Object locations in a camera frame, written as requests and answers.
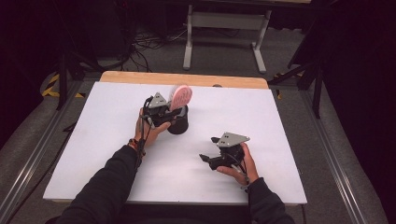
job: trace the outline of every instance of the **black sleeve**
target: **black sleeve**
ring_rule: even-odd
[[[285,204],[268,189],[261,177],[247,189],[251,218],[258,223],[294,223],[285,212]]]
[[[57,224],[112,223],[131,192],[136,161],[136,152],[130,147],[115,152],[64,210]]]

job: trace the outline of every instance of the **metal bracket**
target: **metal bracket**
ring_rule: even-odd
[[[248,140],[250,140],[250,138],[244,135],[239,135],[236,133],[224,133],[224,135],[217,142],[217,145],[218,147],[233,147]]]
[[[148,108],[151,109],[163,105],[167,105],[166,100],[159,92],[157,92],[155,93],[154,98],[152,98],[151,102],[149,103]]]

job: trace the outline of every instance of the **hand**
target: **hand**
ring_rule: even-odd
[[[142,137],[141,128],[140,128],[140,126],[142,125],[142,119],[140,118],[140,116],[142,115],[143,115],[143,109],[140,108],[139,118],[137,119],[135,133],[134,133],[134,139],[136,139],[137,141],[139,141],[139,139]],[[171,123],[165,122],[161,126],[156,127],[155,129],[151,129],[150,125],[144,120],[143,125],[145,125],[143,136],[145,138],[147,137],[145,147],[149,147],[154,143],[154,141],[157,139],[158,135],[161,132],[167,130],[171,126]]]
[[[247,177],[249,179],[249,183],[253,183],[255,180],[259,178],[259,175],[257,174],[257,169],[256,165],[254,164],[254,160],[250,155],[250,151],[248,150],[248,145],[246,143],[241,143],[241,147],[244,150],[245,157],[244,161],[242,161],[242,165],[246,165],[247,167]],[[226,167],[226,166],[219,166],[217,169],[218,172],[225,174],[225,175],[230,175],[235,180],[241,184],[241,185],[246,185],[247,181],[245,180],[245,177],[242,174],[239,174],[235,169]]]

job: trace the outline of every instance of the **wooden table edge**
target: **wooden table edge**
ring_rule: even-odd
[[[210,75],[140,73],[107,71],[102,74],[101,82],[119,82],[135,84],[187,84],[191,86],[220,85],[226,88],[268,89],[267,81],[260,77],[224,77]]]

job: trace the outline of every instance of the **metal frame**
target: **metal frame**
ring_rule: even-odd
[[[78,93],[79,87],[81,85],[81,81],[75,81],[70,87],[70,91],[68,94],[68,99],[73,99],[73,97]],[[72,100],[67,100],[64,103],[64,106],[60,110],[55,111],[55,114],[51,118],[49,122],[49,126],[44,131],[37,145],[35,146],[35,150],[32,155],[29,157],[28,161],[25,163],[23,168],[21,169],[20,174],[15,180],[12,188],[8,192],[6,198],[0,205],[0,224],[6,223],[12,214],[14,208],[20,200],[20,197],[23,194],[23,191],[26,189],[26,186],[29,184],[30,179],[35,173],[35,169],[43,158],[48,144],[50,143],[50,139],[54,135],[58,124],[62,120],[65,111],[70,106]]]
[[[251,46],[259,67],[260,73],[265,73],[266,68],[262,59],[260,48],[262,40],[267,30],[268,22],[271,17],[271,10],[267,10],[265,15],[239,15],[226,13],[207,13],[193,12],[192,5],[189,5],[189,13],[187,16],[187,44],[184,53],[183,69],[191,68],[192,55],[192,27],[212,27],[212,28],[229,28],[229,29],[245,29],[259,30],[256,42],[252,42]]]
[[[308,91],[300,91],[300,94],[303,98],[306,111],[309,113],[309,116],[314,123],[317,135],[322,143],[325,159],[329,164],[330,170],[332,171],[332,176],[334,177],[335,183],[338,187],[338,190],[340,191],[341,197],[344,200],[346,210],[348,211],[352,222],[356,224],[367,223],[367,220],[364,217],[358,202],[356,201],[355,193],[350,186],[347,175],[335,156],[332,144],[330,143],[323,124],[321,123],[320,119],[317,119],[316,114],[311,109],[311,97]]]

